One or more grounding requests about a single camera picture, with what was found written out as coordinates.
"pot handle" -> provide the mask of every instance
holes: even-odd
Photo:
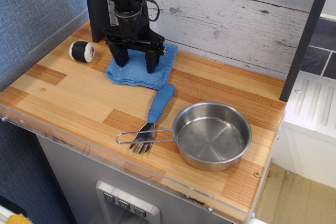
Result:
[[[134,131],[134,132],[125,132],[118,134],[115,139],[117,144],[134,144],[134,141],[131,142],[120,142],[118,140],[119,137],[124,135],[130,135],[130,134],[141,134],[141,133],[149,133],[149,132],[157,132],[157,131],[171,131],[172,128],[169,129],[160,129],[160,130],[151,130],[151,131]],[[169,141],[175,141],[173,139],[163,139],[163,140],[151,140],[151,141],[137,141],[137,144],[148,144],[148,143],[157,143],[157,142],[169,142]]]

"blue towel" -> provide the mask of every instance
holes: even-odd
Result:
[[[115,59],[107,67],[106,75],[115,84],[128,84],[132,86],[144,86],[151,89],[160,89],[167,84],[178,46],[164,44],[167,52],[160,56],[159,64],[153,73],[147,73],[145,52],[128,50],[129,60],[124,67],[119,67]]]

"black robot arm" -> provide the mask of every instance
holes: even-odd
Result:
[[[107,26],[103,29],[106,44],[118,66],[123,67],[129,60],[128,49],[145,52],[147,72],[153,73],[159,63],[160,56],[165,54],[164,37],[149,27],[150,21],[156,21],[160,10],[154,0],[112,0],[114,15],[119,25]],[[157,6],[157,15],[149,18],[147,2]]]

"button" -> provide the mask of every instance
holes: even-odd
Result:
[[[114,197],[112,195],[109,195],[109,194],[105,193],[105,192],[104,192],[104,199],[109,201],[109,202],[112,202],[112,203],[115,202]]]
[[[138,207],[134,207],[134,212],[142,218],[146,218],[146,212]]]
[[[123,209],[130,210],[130,204],[121,199],[119,199],[119,206],[121,206]]]

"white wood panel wall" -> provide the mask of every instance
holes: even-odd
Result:
[[[161,15],[150,26],[168,43],[285,79],[314,0],[155,1]],[[153,17],[155,6],[149,8]]]

